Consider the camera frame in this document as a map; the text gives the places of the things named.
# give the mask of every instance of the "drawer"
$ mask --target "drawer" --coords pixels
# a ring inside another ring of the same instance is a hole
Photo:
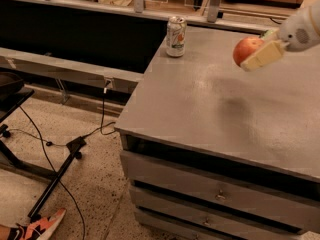
[[[121,162],[131,180],[320,232],[316,201],[128,151],[122,151]]]
[[[198,224],[201,227],[207,227],[248,240],[297,240],[300,238],[300,236],[284,230],[268,227],[248,219],[237,218],[230,214],[159,192],[131,186],[130,195],[132,202],[138,207],[144,207],[148,210]]]
[[[222,235],[216,232],[210,232],[196,226],[175,220],[146,210],[135,210],[135,218],[144,225],[149,225],[175,235],[192,240],[232,240],[231,236]]]

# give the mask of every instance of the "shoe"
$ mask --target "shoe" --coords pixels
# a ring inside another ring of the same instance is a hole
[[[66,209],[59,209],[51,217],[44,217],[31,223],[27,228],[21,227],[24,231],[20,240],[48,240],[53,232],[57,229],[64,215]]]

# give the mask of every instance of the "apple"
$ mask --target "apple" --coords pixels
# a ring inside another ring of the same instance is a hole
[[[264,40],[257,36],[248,36],[242,39],[233,50],[234,62],[240,67],[240,64],[258,50],[263,43]]]

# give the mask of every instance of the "can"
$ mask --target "can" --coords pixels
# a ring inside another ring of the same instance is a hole
[[[172,57],[180,57],[185,52],[185,35],[187,21],[180,16],[169,18],[167,24],[167,54]]]

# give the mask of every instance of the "speckled floor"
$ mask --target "speckled floor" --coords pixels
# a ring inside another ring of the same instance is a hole
[[[22,107],[34,120],[45,140],[66,144],[85,135],[101,122],[101,100],[71,96],[65,105],[60,104],[61,94],[32,86],[35,94]],[[117,117],[105,116],[105,123]],[[50,168],[39,140],[20,131],[37,135],[35,128],[20,109],[4,121],[12,136],[2,141],[17,157]],[[112,126],[104,132],[112,131]],[[128,194],[128,180],[124,177],[119,152],[118,133],[103,136],[99,132],[86,139],[81,149],[82,159],[74,160],[62,178],[63,184],[75,198],[85,221],[86,240],[182,240],[153,228],[142,226],[134,219],[134,206]],[[49,159],[59,168],[69,152],[66,147],[46,147]],[[5,170],[0,170],[0,224],[15,226],[29,222],[28,213],[46,187],[45,182],[32,180]],[[50,215],[59,207],[67,214],[51,239],[82,239],[83,224],[76,206],[61,185],[58,185],[40,211]],[[305,240],[319,240],[320,236],[307,233]]]

